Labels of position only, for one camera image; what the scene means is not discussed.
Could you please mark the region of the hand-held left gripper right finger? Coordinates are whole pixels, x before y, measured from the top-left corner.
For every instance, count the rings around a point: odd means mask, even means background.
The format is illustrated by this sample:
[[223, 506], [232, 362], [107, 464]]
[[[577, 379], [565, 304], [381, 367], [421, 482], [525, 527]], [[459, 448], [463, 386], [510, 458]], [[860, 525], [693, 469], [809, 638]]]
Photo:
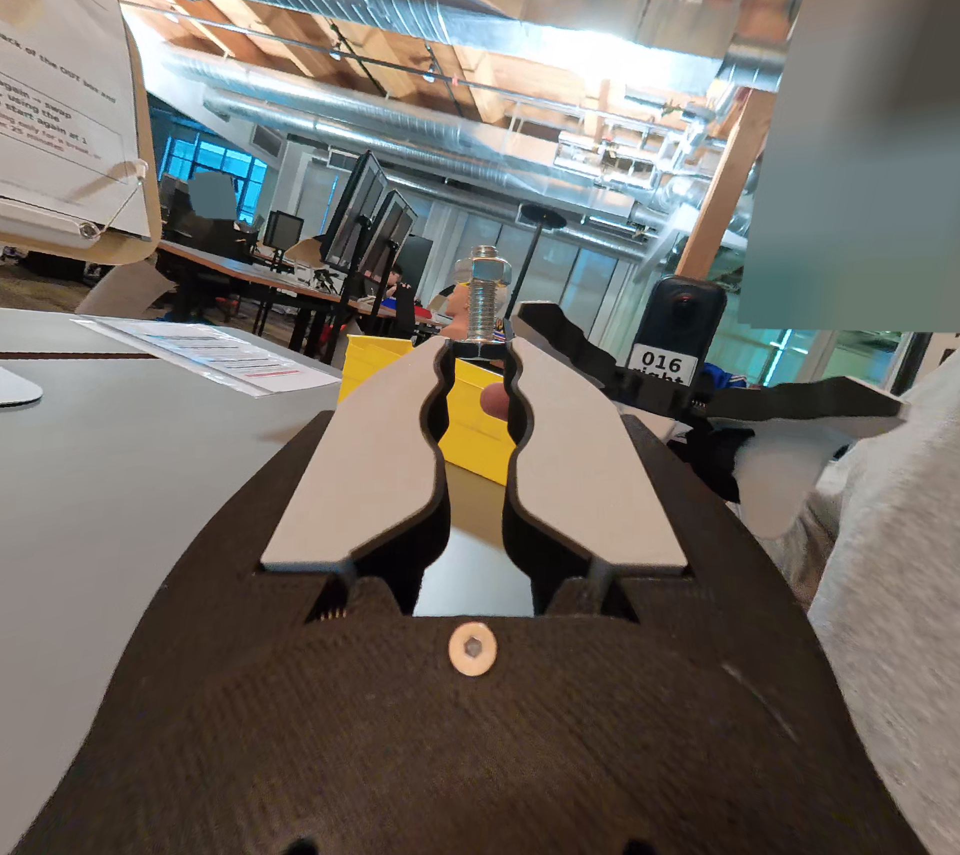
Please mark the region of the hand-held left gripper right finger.
[[529, 579], [535, 614], [562, 584], [584, 580], [599, 602], [621, 577], [680, 577], [689, 561], [634, 444], [662, 441], [624, 417], [587, 376], [526, 337], [508, 347], [514, 442], [504, 547]]

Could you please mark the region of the person's right forearm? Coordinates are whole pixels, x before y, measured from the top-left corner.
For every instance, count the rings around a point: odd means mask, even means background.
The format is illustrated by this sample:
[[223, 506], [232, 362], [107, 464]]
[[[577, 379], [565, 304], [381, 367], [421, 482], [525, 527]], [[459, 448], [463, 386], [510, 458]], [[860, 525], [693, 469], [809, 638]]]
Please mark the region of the person's right forearm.
[[959, 852], [959, 361], [904, 425], [828, 465], [761, 545], [818, 636], [870, 760], [929, 853]]

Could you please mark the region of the wooden-top office table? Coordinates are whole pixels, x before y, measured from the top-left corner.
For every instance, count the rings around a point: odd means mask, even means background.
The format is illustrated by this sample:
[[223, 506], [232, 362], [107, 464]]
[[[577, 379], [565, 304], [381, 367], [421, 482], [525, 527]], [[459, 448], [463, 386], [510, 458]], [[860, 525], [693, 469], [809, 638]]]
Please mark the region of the wooden-top office table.
[[199, 249], [162, 240], [156, 249], [157, 268], [172, 276], [176, 285], [171, 309], [175, 322], [198, 316], [202, 307], [213, 301], [220, 289], [238, 289], [263, 309], [254, 322], [253, 333], [260, 335], [272, 306], [284, 305], [296, 310], [288, 347], [329, 364], [345, 325], [351, 319], [371, 319], [374, 332], [384, 330], [398, 338], [411, 338], [418, 328], [426, 329], [425, 317], [417, 317], [415, 308], [397, 305], [394, 309], [376, 302], [361, 304], [343, 301], [336, 294], [316, 290], [296, 282], [290, 275], [270, 271], [263, 265], [236, 261]]

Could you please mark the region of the steel hex nut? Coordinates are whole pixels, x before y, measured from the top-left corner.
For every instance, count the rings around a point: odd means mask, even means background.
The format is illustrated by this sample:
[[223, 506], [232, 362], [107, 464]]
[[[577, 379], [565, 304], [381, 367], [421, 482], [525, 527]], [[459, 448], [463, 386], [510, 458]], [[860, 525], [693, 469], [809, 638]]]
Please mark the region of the steel hex nut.
[[459, 283], [477, 279], [509, 286], [512, 281], [512, 267], [510, 262], [499, 257], [464, 258], [455, 263], [453, 277]]

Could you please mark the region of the round metal air duct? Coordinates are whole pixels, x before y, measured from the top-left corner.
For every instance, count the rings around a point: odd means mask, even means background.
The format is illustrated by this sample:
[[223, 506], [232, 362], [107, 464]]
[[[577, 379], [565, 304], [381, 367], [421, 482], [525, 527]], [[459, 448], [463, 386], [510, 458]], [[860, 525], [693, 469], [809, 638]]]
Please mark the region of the round metal air duct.
[[244, 117], [326, 140], [349, 141], [350, 131], [366, 141], [517, 155], [552, 152], [560, 140], [558, 131], [542, 126], [533, 134], [502, 128], [177, 45], [160, 44], [152, 59], [203, 85], [202, 103], [218, 116]]
[[533, 223], [521, 218], [521, 206], [539, 205], [558, 215], [557, 237], [623, 261], [648, 262], [653, 243], [635, 238], [634, 232], [665, 222], [630, 196], [573, 184], [552, 165], [495, 151], [462, 126], [423, 121], [395, 109], [382, 117], [330, 110], [311, 100], [287, 104], [212, 84], [204, 86], [202, 104], [224, 119], [243, 119], [332, 151], [369, 151], [393, 187], [503, 225], [531, 231]]

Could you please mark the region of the steel hex bolt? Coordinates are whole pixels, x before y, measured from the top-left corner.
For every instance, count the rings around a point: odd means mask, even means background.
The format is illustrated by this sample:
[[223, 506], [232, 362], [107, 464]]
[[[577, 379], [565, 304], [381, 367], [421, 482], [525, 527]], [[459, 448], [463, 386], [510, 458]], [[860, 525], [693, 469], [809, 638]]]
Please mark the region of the steel hex bolt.
[[[477, 245], [469, 259], [499, 257], [493, 245]], [[501, 291], [508, 285], [477, 279], [465, 282], [470, 288], [469, 330], [465, 340], [452, 343], [453, 353], [459, 360], [484, 365], [501, 365], [506, 358], [506, 338], [497, 335], [498, 305]]]

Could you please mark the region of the black monitor on stand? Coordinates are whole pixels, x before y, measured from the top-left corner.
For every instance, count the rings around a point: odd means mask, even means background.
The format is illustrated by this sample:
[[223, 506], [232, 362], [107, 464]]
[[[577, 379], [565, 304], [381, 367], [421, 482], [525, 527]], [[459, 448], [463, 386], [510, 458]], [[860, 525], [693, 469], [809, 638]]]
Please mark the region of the black monitor on stand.
[[389, 273], [387, 262], [396, 258], [417, 222], [417, 213], [397, 189], [383, 199], [373, 233], [361, 261], [360, 272], [379, 283]]
[[372, 151], [356, 160], [320, 245], [321, 262], [338, 271], [359, 267], [375, 235], [389, 188]]

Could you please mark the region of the laminated paper sheet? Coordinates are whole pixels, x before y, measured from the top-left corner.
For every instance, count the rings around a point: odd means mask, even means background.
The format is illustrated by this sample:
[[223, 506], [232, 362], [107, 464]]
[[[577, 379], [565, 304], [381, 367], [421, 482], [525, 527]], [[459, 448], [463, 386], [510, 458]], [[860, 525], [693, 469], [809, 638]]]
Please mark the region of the laminated paper sheet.
[[341, 376], [284, 357], [273, 349], [203, 323], [77, 317], [76, 322], [114, 341], [261, 398], [341, 384]]

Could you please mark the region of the dark monitor screen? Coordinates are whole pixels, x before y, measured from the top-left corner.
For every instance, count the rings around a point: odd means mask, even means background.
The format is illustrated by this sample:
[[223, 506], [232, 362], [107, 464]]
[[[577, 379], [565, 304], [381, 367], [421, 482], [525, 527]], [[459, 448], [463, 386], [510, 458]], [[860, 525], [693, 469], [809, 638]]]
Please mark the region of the dark monitor screen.
[[433, 241], [426, 237], [411, 235], [405, 240], [394, 266], [404, 284], [415, 289], [420, 285], [432, 248]]

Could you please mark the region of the grey desk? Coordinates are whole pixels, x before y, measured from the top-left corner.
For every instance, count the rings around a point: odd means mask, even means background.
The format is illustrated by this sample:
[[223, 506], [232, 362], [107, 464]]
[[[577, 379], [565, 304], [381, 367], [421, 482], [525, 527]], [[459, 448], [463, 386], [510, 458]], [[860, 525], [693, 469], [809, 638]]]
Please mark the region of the grey desk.
[[[169, 361], [57, 360], [2, 429], [5, 853], [534, 853], [556, 842], [560, 619], [450, 561], [388, 585], [260, 558], [337, 405]], [[450, 538], [454, 546], [450, 547]]]

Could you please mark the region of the mannequin head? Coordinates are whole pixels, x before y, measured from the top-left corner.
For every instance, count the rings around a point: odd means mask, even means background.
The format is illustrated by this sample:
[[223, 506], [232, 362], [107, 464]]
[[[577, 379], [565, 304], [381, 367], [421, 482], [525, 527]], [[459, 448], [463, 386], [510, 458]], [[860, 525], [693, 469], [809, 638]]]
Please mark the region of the mannequin head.
[[455, 285], [446, 299], [442, 313], [449, 323], [442, 329], [444, 337], [451, 341], [464, 341], [470, 330], [471, 289], [467, 283]]

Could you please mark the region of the printed instruction sheet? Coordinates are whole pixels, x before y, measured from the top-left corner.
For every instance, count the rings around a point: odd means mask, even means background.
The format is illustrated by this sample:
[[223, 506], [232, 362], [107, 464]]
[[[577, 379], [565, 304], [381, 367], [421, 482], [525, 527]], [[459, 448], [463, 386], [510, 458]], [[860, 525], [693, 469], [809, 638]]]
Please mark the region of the printed instruction sheet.
[[149, 240], [148, 155], [118, 0], [1, 0], [2, 235]]

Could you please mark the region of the black pole with disc top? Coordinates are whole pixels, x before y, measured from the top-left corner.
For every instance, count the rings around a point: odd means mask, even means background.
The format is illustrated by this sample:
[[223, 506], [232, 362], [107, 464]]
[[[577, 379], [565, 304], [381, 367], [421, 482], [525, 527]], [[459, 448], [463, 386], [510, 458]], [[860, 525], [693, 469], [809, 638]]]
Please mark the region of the black pole with disc top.
[[510, 320], [514, 309], [520, 300], [526, 276], [529, 273], [541, 237], [544, 235], [544, 233], [552, 233], [566, 228], [568, 224], [567, 219], [559, 212], [546, 207], [545, 205], [532, 202], [524, 202], [519, 206], [517, 223], [519, 225], [526, 225], [528, 227], [532, 226], [534, 229], [534, 234], [528, 245], [527, 252], [519, 273], [513, 282], [510, 301], [504, 315], [505, 321]]

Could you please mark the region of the white cardboard sheet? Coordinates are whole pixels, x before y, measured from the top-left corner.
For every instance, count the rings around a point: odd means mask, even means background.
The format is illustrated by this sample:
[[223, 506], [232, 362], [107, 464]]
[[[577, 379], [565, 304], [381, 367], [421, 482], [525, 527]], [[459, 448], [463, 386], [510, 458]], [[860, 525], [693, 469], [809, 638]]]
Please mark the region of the white cardboard sheet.
[[149, 260], [116, 265], [94, 285], [74, 309], [74, 315], [91, 318], [139, 320], [177, 284]]

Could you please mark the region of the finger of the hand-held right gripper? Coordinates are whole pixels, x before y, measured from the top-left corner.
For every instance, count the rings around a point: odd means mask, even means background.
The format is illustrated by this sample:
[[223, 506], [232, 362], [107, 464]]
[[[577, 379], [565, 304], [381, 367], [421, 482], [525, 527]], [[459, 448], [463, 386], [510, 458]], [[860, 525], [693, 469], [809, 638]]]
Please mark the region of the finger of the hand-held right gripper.
[[516, 308], [515, 334], [576, 369], [605, 394], [623, 389], [623, 373], [614, 356], [593, 344], [559, 304], [522, 302]]
[[899, 418], [902, 400], [857, 379], [781, 383], [763, 388], [724, 388], [704, 407], [711, 420], [814, 420]]

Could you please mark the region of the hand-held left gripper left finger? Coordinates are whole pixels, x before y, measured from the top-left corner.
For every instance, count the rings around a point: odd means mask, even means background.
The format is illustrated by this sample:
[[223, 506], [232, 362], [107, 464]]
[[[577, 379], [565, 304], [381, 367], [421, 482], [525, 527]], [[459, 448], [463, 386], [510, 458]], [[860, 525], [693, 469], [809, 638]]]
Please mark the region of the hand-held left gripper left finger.
[[377, 578], [412, 614], [450, 540], [440, 441], [450, 427], [452, 342], [432, 337], [333, 411], [260, 557], [270, 573]]

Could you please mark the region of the yellow plastic bin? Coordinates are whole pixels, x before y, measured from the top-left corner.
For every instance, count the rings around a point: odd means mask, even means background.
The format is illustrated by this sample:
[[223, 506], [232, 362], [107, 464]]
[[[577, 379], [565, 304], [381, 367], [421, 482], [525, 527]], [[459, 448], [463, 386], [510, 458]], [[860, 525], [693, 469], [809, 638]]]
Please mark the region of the yellow plastic bin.
[[[410, 341], [385, 336], [351, 334], [348, 337], [339, 401], [363, 382], [414, 349]], [[502, 375], [466, 360], [455, 365], [455, 384], [447, 396], [449, 426], [439, 442], [446, 461], [500, 486], [507, 482], [515, 443], [504, 420], [486, 414], [481, 393], [502, 386]]]

